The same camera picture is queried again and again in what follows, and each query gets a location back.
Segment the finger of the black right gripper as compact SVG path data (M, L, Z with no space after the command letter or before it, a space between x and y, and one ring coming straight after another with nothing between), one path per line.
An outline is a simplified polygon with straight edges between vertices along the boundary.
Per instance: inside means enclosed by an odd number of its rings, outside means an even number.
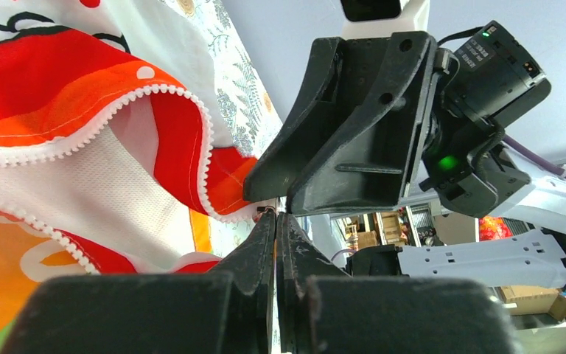
M328 125L337 107L343 44L344 40L339 37L313 41L293 107L246 177L243 188L246 201L285 196L325 143Z

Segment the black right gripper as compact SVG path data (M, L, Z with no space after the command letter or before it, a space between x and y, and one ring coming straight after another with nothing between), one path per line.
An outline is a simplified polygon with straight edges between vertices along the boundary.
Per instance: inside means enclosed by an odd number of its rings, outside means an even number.
M503 168L484 155L500 143L507 100L495 78L474 76L426 32L344 40L337 107L326 141L287 192L295 215L396 206L419 163L422 190L448 209L480 217L501 201Z

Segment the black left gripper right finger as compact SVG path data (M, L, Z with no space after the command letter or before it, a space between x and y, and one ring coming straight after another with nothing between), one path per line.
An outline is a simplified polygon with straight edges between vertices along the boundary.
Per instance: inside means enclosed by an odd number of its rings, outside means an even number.
M277 305L288 353L515 353L514 326L471 280L402 276L394 249L362 250L347 274L278 216Z

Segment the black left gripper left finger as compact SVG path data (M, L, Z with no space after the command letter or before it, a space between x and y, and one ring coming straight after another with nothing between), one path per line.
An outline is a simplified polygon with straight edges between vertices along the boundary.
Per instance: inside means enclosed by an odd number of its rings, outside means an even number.
M277 215L204 274L58 277L18 315L3 353L269 353Z

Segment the rainbow red white kids jacket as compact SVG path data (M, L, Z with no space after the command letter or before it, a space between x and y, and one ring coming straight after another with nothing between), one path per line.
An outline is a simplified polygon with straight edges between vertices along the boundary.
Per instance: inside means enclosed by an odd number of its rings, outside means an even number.
M0 349L54 277L202 272L253 221L199 29L166 1L0 1Z

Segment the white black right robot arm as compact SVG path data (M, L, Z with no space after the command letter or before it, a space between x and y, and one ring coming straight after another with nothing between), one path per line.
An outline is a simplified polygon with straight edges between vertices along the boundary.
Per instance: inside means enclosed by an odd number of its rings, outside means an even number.
M496 21L458 37L453 51L424 31L314 40L290 115L246 177L243 197L283 197L294 215L385 211L403 202L423 165L419 187L445 209L534 230L405 247L405 274L566 290L566 171L545 168L506 135L551 84Z

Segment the cardboard boxes in background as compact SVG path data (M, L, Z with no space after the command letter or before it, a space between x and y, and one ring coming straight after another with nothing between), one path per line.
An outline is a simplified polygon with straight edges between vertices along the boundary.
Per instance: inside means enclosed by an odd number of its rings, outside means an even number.
M418 225L418 239L421 246L439 247L443 241L433 227L432 218L422 212L412 214L415 221L421 218ZM505 239L517 233L510 230L508 222L501 218L485 217L482 221L474 220L479 230L474 230L482 241ZM409 246L415 245L410 224L402 210L397 212L381 212L344 218L345 236L350 249L355 251L371 246ZM509 304L512 316L548 314L551 318L562 321L566 318L566 293L559 288L542 288L530 285L507 285L496 289L498 296Z

